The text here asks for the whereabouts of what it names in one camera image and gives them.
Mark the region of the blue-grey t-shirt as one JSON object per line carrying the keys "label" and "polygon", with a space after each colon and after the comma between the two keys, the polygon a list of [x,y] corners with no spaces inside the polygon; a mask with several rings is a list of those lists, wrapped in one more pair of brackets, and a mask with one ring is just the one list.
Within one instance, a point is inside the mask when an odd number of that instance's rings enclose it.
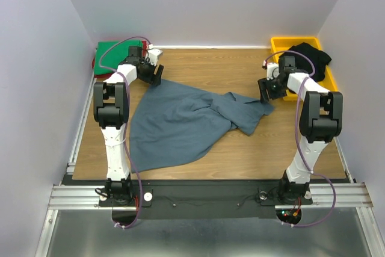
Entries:
{"label": "blue-grey t-shirt", "polygon": [[231,130],[250,136],[273,111],[255,98],[163,80],[145,92],[131,119],[131,158],[139,172],[189,164]]}

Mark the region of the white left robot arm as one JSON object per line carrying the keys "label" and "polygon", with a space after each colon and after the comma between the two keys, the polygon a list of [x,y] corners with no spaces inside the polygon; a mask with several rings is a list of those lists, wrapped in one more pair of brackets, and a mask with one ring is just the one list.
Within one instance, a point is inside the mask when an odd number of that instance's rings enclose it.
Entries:
{"label": "white left robot arm", "polygon": [[105,187],[97,189],[96,193],[104,205],[111,202],[125,206],[138,200],[126,160],[129,84],[140,79],[153,86],[160,85],[164,66],[158,64],[158,60],[163,52],[152,45],[147,49],[129,46],[128,55],[116,68],[110,68],[103,65],[103,59],[111,51],[112,48],[109,48],[103,53],[99,66],[112,71],[112,75],[104,81],[95,82],[93,87],[93,115],[103,135],[107,158]]}

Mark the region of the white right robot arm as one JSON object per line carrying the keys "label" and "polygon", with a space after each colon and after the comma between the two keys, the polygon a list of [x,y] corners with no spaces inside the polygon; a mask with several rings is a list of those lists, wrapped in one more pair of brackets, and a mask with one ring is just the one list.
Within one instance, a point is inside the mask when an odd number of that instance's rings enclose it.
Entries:
{"label": "white right robot arm", "polygon": [[279,61],[264,60],[266,77],[258,81],[262,102],[283,98],[287,91],[297,95],[295,142],[297,152],[277,187],[280,201],[310,196],[310,177],[321,152],[342,130],[343,96],[312,79],[312,73],[299,69],[294,51],[280,51]]}

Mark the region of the yellow plastic bin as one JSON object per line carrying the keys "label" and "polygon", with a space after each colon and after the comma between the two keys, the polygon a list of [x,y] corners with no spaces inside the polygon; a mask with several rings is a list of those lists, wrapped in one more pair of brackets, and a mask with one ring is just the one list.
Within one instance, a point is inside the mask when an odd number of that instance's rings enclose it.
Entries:
{"label": "yellow plastic bin", "polygon": [[[312,67],[312,71],[313,70],[315,71],[315,67],[314,67],[314,64],[311,62],[311,60],[299,52],[290,51],[289,48],[291,46],[299,45],[300,43],[305,42],[310,44],[314,48],[324,51],[321,47],[319,40],[315,36],[275,36],[271,38],[270,42],[271,42],[271,53],[274,55],[273,57],[271,57],[271,59],[269,59],[270,63],[279,63],[280,59],[283,58],[283,57],[279,58],[279,56],[281,56],[281,54],[285,52],[289,52],[289,53],[297,54],[303,57],[305,60],[307,60]],[[317,83],[330,91],[336,91],[337,85],[329,66],[330,66],[330,63],[325,68],[324,80]],[[295,68],[297,72],[307,73],[305,70],[297,69],[296,65],[295,65]]]}

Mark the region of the black crumpled t-shirt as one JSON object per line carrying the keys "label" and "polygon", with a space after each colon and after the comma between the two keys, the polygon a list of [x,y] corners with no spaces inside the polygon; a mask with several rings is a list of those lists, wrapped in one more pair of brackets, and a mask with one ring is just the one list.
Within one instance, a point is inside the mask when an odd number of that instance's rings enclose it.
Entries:
{"label": "black crumpled t-shirt", "polygon": [[[299,52],[311,60],[315,67],[315,74],[312,76],[312,79],[314,81],[320,82],[324,80],[325,68],[327,65],[329,65],[331,61],[331,57],[327,53],[317,48],[314,48],[313,46],[305,42],[302,42],[299,45],[291,46],[289,50]],[[305,70],[308,74],[312,73],[311,65],[303,57],[289,52],[281,54],[279,58],[281,57],[294,57],[297,69]]]}

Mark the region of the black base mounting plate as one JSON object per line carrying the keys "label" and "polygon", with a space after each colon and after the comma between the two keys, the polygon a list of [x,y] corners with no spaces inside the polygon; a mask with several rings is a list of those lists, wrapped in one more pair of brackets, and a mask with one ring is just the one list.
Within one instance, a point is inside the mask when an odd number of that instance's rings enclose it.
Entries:
{"label": "black base mounting plate", "polygon": [[130,205],[106,205],[112,217],[120,222],[131,221],[135,216],[142,220],[160,219],[217,219],[217,218],[271,218],[276,207],[301,209],[312,204],[311,197],[298,200],[281,200],[279,182],[257,181],[149,181],[132,183],[138,197]]}

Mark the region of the small electronics board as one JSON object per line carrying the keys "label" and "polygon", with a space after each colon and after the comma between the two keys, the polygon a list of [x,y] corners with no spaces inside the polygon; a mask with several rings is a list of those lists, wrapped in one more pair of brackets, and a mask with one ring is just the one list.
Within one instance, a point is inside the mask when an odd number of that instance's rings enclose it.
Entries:
{"label": "small electronics board", "polygon": [[284,223],[297,224],[301,220],[301,209],[277,209],[276,215]]}

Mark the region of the aluminium extrusion rail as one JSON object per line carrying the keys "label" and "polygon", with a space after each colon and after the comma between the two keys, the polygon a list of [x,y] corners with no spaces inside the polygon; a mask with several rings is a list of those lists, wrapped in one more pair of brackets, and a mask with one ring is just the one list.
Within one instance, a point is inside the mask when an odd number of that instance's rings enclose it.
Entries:
{"label": "aluminium extrusion rail", "polygon": [[364,183],[334,183],[335,195],[329,183],[310,184],[312,206],[329,208],[372,208],[373,203]]}

